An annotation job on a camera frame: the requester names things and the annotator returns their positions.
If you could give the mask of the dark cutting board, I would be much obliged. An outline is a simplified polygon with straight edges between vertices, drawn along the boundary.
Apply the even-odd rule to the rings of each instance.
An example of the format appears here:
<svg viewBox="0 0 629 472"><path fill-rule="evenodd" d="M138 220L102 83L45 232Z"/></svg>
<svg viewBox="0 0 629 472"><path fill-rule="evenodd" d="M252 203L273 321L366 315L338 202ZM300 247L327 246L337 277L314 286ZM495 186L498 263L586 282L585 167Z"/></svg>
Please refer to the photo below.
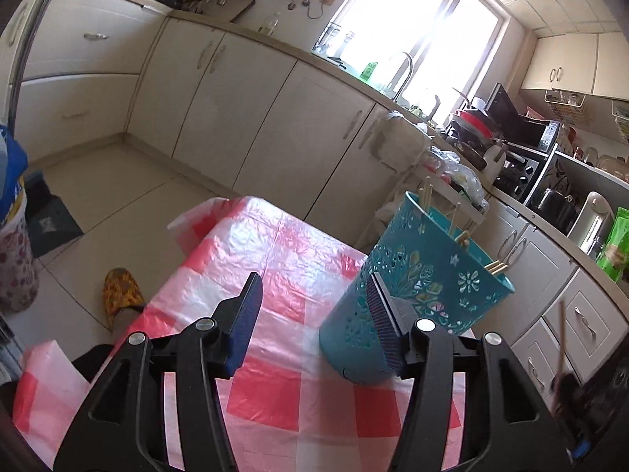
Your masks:
<svg viewBox="0 0 629 472"><path fill-rule="evenodd" d="M256 0L209 0L204 13L219 21L234 22L255 3Z"/></svg>

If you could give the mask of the white bag on cabinet door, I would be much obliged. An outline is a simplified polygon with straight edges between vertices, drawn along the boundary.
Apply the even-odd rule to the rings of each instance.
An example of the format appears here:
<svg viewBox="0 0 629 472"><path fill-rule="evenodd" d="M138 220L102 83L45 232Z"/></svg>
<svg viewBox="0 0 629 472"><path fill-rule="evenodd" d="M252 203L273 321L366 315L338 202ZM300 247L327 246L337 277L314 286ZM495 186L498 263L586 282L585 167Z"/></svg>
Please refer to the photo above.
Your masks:
<svg viewBox="0 0 629 472"><path fill-rule="evenodd" d="M397 173L414 166L432 146L432 138L399 112L390 112L379 119L371 144L375 159Z"/></svg>

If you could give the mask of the white rolling storage cart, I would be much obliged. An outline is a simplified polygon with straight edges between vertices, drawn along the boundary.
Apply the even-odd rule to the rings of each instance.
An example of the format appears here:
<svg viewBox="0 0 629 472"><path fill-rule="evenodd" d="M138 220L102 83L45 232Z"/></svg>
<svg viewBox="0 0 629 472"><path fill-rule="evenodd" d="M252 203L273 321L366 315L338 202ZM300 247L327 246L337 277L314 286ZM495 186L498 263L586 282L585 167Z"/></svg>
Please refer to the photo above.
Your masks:
<svg viewBox="0 0 629 472"><path fill-rule="evenodd" d="M432 146L400 179L374 213L368 230L381 236L401 206L405 192L419 197L421 207L439 211L449 229L468 231L476 240L489 211L488 195L479 174L465 165L456 152Z"/></svg>

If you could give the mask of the stack of pans red lid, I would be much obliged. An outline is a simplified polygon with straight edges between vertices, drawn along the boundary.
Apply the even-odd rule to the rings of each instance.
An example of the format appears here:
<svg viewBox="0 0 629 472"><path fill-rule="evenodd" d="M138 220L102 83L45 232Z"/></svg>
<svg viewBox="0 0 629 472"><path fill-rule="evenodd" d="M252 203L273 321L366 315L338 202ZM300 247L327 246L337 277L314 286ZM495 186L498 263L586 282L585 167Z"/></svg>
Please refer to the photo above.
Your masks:
<svg viewBox="0 0 629 472"><path fill-rule="evenodd" d="M462 92L464 105L450 114L445 140L478 171L483 171L485 151L497 142L504 142L488 114L477 108Z"/></svg>

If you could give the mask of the white plastic jug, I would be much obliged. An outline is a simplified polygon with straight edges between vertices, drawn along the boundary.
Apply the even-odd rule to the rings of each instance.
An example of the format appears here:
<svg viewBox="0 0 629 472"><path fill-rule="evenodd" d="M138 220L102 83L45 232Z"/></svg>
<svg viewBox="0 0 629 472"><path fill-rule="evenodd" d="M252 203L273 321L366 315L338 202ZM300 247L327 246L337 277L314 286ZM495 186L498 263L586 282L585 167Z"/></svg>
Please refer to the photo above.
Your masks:
<svg viewBox="0 0 629 472"><path fill-rule="evenodd" d="M483 157L485 167L482 174L489 184L493 184L501 173L506 152L508 152L508 146L505 142L497 142L485 151Z"/></svg>

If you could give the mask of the teal perforated utensil bucket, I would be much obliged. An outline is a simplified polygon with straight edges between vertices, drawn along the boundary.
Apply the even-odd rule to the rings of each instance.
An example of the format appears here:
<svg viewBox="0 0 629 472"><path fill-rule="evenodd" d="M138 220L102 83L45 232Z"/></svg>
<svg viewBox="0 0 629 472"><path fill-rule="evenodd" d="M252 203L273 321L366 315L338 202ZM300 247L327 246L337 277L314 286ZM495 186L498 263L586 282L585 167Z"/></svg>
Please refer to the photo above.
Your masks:
<svg viewBox="0 0 629 472"><path fill-rule="evenodd" d="M415 319L429 319L454 335L481 320L515 293L511 280L489 273L489 255L475 241L457 242L450 221L425 211L407 191L397 213L368 254L359 273L319 329L322 354L341 377L377 385L394 375L379 343L368 304L368 278L378 273L391 296L403 299Z"/></svg>

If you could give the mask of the wooden chopstick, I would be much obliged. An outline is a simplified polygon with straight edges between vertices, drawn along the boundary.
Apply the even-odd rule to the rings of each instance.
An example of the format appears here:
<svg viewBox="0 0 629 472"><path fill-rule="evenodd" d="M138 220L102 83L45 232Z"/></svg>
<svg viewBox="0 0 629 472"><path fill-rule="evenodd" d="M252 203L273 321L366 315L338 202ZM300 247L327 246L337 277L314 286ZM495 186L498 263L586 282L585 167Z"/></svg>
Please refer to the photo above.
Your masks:
<svg viewBox="0 0 629 472"><path fill-rule="evenodd" d="M559 417L561 408L561 382L565 375L565 350L566 350L566 305L565 300L559 300L559 359L557 360L557 374L553 377L553 401L552 415L554 419Z"/></svg>

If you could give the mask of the steel pot on shelf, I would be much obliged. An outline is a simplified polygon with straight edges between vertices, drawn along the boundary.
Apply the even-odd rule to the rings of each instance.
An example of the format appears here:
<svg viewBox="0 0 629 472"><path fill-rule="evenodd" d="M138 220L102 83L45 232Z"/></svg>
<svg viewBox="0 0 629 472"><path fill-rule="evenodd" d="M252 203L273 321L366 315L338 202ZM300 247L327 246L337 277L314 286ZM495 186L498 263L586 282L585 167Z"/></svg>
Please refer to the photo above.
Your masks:
<svg viewBox="0 0 629 472"><path fill-rule="evenodd" d="M561 233L567 234L577 218L572 197L557 190L545 189L533 205L533 211Z"/></svg>

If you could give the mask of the chrome kitchen faucet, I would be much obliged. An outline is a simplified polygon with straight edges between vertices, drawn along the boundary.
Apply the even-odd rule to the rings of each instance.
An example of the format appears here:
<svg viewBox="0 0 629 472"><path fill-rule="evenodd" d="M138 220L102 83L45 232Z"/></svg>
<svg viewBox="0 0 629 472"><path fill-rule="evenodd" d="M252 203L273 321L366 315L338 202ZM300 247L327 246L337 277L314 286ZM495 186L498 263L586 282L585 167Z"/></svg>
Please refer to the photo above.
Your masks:
<svg viewBox="0 0 629 472"><path fill-rule="evenodd" d="M388 85L390 99L393 102L397 102L399 100L414 75L415 63L413 56L408 52L404 52L404 57L405 61L403 65L398 69L397 73Z"/></svg>

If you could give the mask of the blue white plastic bag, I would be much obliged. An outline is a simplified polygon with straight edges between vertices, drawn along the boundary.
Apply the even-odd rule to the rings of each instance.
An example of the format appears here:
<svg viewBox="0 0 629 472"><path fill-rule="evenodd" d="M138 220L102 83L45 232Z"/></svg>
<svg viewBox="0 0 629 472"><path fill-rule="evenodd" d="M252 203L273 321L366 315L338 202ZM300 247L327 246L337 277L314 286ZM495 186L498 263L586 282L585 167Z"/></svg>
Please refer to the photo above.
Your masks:
<svg viewBox="0 0 629 472"><path fill-rule="evenodd" d="M20 178L28 167L28 156L24 149L9 133L7 126L1 126L1 226L12 214L16 200L22 189Z"/></svg>

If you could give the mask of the red white checkered tablecloth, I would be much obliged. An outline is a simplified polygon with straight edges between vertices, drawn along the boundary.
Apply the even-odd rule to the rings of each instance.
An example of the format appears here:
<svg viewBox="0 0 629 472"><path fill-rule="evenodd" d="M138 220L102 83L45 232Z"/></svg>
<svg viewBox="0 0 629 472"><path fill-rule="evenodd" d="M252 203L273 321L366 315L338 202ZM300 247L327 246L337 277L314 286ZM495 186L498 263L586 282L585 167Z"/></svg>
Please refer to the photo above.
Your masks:
<svg viewBox="0 0 629 472"><path fill-rule="evenodd" d="M412 386L353 385L319 346L320 325L364 255L251 196L207 200L168 230L186 258L132 331L174 335L237 295L250 273L263 281L244 363L217 385L239 469L386 470Z"/></svg>

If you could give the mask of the green dish soap bottle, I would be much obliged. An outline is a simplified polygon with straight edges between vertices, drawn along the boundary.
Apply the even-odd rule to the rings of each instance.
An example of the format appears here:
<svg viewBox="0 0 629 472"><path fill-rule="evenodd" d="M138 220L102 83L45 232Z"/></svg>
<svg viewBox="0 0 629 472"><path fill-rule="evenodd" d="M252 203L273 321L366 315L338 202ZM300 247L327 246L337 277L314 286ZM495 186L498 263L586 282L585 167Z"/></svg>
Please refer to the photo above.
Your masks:
<svg viewBox="0 0 629 472"><path fill-rule="evenodd" d="M369 83L373 76L373 72L376 70L377 65L379 65L378 61L370 62L360 73L359 79L361 79L365 83Z"/></svg>

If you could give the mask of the clear plastic oil bottle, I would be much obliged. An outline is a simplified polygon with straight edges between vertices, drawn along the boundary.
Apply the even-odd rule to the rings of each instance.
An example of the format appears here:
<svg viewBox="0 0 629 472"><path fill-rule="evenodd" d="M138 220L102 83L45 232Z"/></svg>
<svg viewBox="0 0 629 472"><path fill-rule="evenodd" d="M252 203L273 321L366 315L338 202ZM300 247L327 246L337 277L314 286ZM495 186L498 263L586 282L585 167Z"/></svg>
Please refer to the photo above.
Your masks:
<svg viewBox="0 0 629 472"><path fill-rule="evenodd" d="M279 22L280 12L275 12L274 14L265 18L265 21L258 28L258 32L264 36L272 36Z"/></svg>

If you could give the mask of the yellow patterned slipper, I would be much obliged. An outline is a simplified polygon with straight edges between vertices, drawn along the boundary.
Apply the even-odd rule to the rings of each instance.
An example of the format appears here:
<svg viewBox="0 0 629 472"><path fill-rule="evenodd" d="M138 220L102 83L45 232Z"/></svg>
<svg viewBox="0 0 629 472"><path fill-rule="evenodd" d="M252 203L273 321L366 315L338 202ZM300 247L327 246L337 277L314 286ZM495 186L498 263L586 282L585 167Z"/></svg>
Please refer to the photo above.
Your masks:
<svg viewBox="0 0 629 472"><path fill-rule="evenodd" d="M142 313L145 307L144 296L132 274L123 267L110 269L103 280L101 301L105 318L110 329L115 318L124 310Z"/></svg>

